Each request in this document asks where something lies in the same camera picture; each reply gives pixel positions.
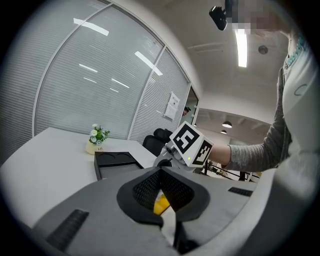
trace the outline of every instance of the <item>person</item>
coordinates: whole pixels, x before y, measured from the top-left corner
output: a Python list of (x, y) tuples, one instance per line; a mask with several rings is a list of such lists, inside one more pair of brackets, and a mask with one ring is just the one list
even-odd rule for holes
[(182, 113), (182, 116), (184, 117), (186, 114), (188, 114), (188, 112), (189, 112), (190, 110), (191, 110), (190, 107), (185, 106), (185, 107), (184, 107), (184, 110), (183, 110), (183, 113)]
[[(260, 11), (251, 9), (251, 7), (259, 6)], [(293, 107), (299, 101), (296, 98), (304, 91), (311, 89), (313, 92), (319, 92), (317, 86), (319, 67), (303, 35), (295, 26), (286, 23), (280, 12), (272, 10), (271, 6), (262, 0), (233, 0), (232, 22), (232, 25), (239, 29), (246, 29), (243, 24), (250, 23), (250, 34), (263, 37), (270, 33), (281, 32), (288, 38), (288, 55), (278, 75), (274, 122), (263, 143), (248, 146), (214, 144), (209, 159), (220, 163), (225, 169), (261, 172), (277, 167), (283, 160), (301, 150), (318, 149), (319, 119), (315, 118), (316, 120), (312, 121), (314, 125), (305, 125), (304, 119), (307, 118), (307, 115), (297, 107)], [(308, 112), (311, 107), (319, 111), (317, 96), (311, 97), (312, 102), (304, 101), (303, 107), (308, 105), (309, 109), (305, 109)], [(298, 118), (300, 120), (298, 125), (293, 125), (297, 123), (295, 120)]]

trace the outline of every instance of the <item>black office chair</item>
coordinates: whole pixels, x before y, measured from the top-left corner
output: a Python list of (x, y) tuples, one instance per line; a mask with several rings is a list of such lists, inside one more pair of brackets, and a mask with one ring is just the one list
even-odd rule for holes
[(162, 148), (165, 146), (165, 142), (156, 138), (153, 135), (145, 137), (142, 146), (149, 150), (156, 157), (160, 155)]

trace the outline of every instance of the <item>black tray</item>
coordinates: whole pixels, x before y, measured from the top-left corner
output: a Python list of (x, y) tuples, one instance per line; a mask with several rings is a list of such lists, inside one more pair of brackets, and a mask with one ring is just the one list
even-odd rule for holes
[(94, 169), (98, 181), (143, 167), (129, 152), (95, 152)]

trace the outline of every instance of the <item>ceiling light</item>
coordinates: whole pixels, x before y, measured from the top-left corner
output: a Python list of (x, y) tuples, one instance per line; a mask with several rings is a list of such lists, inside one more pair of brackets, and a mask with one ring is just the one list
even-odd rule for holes
[(124, 86), (124, 87), (130, 88), (129, 86), (125, 85), (124, 83), (119, 82), (119, 81), (117, 81), (117, 80), (115, 80), (115, 79), (113, 79), (113, 78), (111, 78), (111, 80), (112, 80), (112, 81), (115, 81), (116, 83), (118, 83), (118, 84), (120, 84), (120, 85), (122, 85), (122, 86)]
[(236, 44), (238, 47), (238, 65), (239, 67), (247, 67), (248, 46), (247, 35), (244, 29), (235, 30)]
[(115, 90), (115, 89), (110, 88), (110, 90), (112, 90), (112, 91), (114, 91), (114, 92), (118, 93), (118, 91), (117, 91), (117, 90)]
[[(136, 51), (134, 55), (137, 56), (140, 60), (142, 60), (145, 64), (147, 64), (150, 68), (154, 68), (155, 65), (150, 60), (148, 60), (148, 58), (144, 56), (140, 51)], [(154, 72), (158, 76), (163, 75), (163, 73), (157, 67), (154, 68)]]
[(83, 67), (83, 68), (85, 68), (85, 69), (87, 69), (87, 70), (93, 71), (93, 72), (95, 72), (95, 73), (98, 73), (98, 71), (96, 71), (95, 69), (93, 69), (93, 68), (91, 68), (91, 67), (88, 67), (88, 66), (85, 66), (85, 65), (82, 65), (82, 64), (79, 64), (79, 66), (80, 66), (80, 67)]
[(82, 19), (77, 19), (77, 18), (73, 18), (73, 23), (74, 24), (78, 24), (78, 25), (81, 25), (82, 27), (87, 27), (89, 29), (92, 29), (94, 31), (97, 31), (105, 36), (108, 36), (109, 34), (109, 31), (108, 30), (105, 30), (104, 28), (100, 27), (100, 26), (97, 26), (93, 23), (90, 23), (90, 22), (84, 22), (84, 20)]
[(227, 127), (227, 128), (232, 128), (232, 124), (229, 121), (225, 121), (222, 126)]
[(84, 79), (85, 79), (85, 80), (88, 80), (88, 81), (91, 81), (91, 82), (94, 82), (94, 83), (97, 83), (96, 81), (93, 81), (93, 80), (91, 80), (91, 79), (89, 79), (89, 78), (86, 78), (86, 77), (84, 77)]

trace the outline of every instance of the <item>white flower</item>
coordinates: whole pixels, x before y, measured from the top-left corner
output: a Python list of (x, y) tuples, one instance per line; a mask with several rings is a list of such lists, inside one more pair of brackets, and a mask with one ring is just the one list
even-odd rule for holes
[(90, 137), (90, 140), (92, 143), (95, 143), (97, 141), (97, 138), (92, 136), (92, 137)]
[(96, 130), (92, 130), (92, 131), (91, 131), (91, 135), (92, 135), (92, 136), (96, 136), (97, 134), (98, 134), (98, 132), (97, 132)]

